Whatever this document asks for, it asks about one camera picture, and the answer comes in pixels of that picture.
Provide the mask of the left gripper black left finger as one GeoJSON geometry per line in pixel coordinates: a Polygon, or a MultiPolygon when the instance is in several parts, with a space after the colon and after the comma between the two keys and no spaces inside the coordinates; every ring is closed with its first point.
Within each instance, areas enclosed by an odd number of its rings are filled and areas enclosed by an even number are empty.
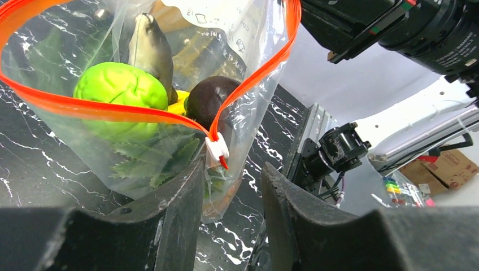
{"type": "Polygon", "coordinates": [[[2,270],[193,270],[205,161],[107,216],[73,207],[1,209],[2,270]]]}

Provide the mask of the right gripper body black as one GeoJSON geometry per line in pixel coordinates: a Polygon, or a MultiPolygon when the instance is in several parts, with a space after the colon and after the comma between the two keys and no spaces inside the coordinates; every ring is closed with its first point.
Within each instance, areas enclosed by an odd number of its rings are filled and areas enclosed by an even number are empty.
{"type": "Polygon", "coordinates": [[[329,50],[327,61],[337,64],[384,38],[415,6],[415,1],[301,1],[301,23],[329,50]]]}

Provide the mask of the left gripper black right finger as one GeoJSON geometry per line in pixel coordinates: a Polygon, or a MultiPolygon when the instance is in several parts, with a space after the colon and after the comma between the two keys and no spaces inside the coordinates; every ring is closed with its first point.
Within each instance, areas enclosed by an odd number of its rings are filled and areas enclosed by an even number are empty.
{"type": "Polygon", "coordinates": [[[273,270],[477,270],[478,207],[380,208],[354,215],[262,168],[273,270]]]}

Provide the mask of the yellow banana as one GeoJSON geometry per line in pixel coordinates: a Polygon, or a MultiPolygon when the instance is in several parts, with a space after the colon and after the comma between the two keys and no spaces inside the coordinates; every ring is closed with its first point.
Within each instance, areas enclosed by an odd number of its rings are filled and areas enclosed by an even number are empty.
{"type": "Polygon", "coordinates": [[[177,102],[168,106],[167,111],[181,116],[186,116],[186,105],[190,93],[188,91],[177,90],[177,102]]]}

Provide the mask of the clear zip bag orange zipper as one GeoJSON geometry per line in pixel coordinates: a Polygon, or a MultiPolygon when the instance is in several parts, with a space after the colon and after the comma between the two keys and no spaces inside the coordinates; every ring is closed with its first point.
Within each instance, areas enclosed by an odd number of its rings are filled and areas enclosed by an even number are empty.
{"type": "Polygon", "coordinates": [[[111,190],[202,159],[220,220],[301,24],[299,1],[7,1],[1,81],[111,190]]]}

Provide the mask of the light green wrinkled vegetable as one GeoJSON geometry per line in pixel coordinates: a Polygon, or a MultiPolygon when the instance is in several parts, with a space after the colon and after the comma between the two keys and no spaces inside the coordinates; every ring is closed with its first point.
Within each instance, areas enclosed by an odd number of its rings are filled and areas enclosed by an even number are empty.
{"type": "MultiPolygon", "coordinates": [[[[78,80],[74,98],[166,110],[167,93],[160,81],[129,64],[102,62],[89,67],[78,80]]],[[[158,128],[156,123],[84,120],[95,135],[111,142],[141,142],[151,139],[158,128]]]]}

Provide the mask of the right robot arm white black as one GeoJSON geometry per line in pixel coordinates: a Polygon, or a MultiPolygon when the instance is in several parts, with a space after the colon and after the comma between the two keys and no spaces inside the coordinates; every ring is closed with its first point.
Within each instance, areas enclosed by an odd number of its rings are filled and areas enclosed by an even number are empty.
{"type": "Polygon", "coordinates": [[[478,105],[477,1],[300,1],[284,83],[340,120],[303,147],[288,173],[305,190],[343,180],[388,139],[478,105]]]}

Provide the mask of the round drawer cabinet cream orange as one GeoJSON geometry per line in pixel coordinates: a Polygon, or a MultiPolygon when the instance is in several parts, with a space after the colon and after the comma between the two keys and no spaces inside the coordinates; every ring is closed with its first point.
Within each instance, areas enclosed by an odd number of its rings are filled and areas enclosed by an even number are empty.
{"type": "Polygon", "coordinates": [[[127,25],[125,44],[128,45],[134,30],[134,18],[140,13],[152,14],[171,46],[173,61],[178,60],[178,71],[200,79],[226,75],[227,65],[214,52],[221,45],[212,38],[203,38],[193,25],[185,20],[179,9],[166,6],[162,1],[101,1],[102,8],[110,14],[121,15],[120,24],[127,25]]]}

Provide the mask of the cardboard box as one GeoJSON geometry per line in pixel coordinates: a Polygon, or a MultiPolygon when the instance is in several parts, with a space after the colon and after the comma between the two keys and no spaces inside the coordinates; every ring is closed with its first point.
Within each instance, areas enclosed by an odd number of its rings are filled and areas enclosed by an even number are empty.
{"type": "Polygon", "coordinates": [[[419,158],[399,169],[423,194],[458,190],[478,174],[478,165],[459,150],[442,152],[434,161],[419,158]]]}

